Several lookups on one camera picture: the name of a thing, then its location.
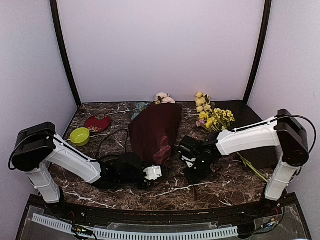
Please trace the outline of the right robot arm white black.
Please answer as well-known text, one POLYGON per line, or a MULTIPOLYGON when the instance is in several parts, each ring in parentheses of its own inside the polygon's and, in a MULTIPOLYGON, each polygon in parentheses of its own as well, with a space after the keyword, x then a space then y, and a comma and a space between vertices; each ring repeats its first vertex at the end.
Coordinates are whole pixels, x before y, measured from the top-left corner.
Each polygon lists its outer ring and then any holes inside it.
POLYGON ((309 160, 314 145, 308 144, 306 129, 299 119, 308 118, 280 109, 276 116, 239 128, 211 132, 204 141, 184 136, 178 148, 181 160, 187 164, 184 174, 194 185, 206 178, 211 164, 224 156, 264 147, 277 148, 278 163, 268 181, 265 198, 255 205, 255 213, 266 217, 275 208, 292 178, 309 160))

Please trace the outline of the pink fake rose bunch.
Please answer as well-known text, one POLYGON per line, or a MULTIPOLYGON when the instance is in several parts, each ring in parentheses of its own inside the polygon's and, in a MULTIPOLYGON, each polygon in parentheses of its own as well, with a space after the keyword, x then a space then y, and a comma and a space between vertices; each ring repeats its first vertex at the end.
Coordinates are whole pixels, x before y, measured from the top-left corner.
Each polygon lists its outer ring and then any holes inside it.
POLYGON ((155 104, 160 105, 160 104, 175 104, 176 101, 170 97, 168 93, 160 92, 157 93, 155 96, 155 104))

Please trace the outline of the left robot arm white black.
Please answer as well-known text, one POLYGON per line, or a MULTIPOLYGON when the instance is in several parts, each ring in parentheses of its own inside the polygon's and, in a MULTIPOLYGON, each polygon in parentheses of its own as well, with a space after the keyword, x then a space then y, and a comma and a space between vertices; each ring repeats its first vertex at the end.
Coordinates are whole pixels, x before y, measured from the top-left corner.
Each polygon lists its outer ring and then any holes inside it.
POLYGON ((93 159, 65 142, 51 122, 26 128, 17 136, 8 168, 24 172, 43 200, 51 204, 51 210, 60 218, 67 218, 71 208, 63 201, 63 191, 49 173, 47 162, 103 190, 116 189, 118 185, 126 183, 137 183, 144 189, 159 176, 156 166, 145 167, 141 158, 133 152, 121 154, 114 161, 93 159))

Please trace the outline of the red wrapping paper sheet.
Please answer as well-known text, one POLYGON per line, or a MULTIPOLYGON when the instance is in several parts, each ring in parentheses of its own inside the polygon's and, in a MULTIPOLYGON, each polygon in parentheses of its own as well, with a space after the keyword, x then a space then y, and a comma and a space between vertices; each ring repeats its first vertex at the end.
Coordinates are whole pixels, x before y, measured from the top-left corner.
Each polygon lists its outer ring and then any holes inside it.
POLYGON ((163 165, 170 160, 177 141, 182 107, 152 103, 129 125, 131 149, 147 165, 163 165))

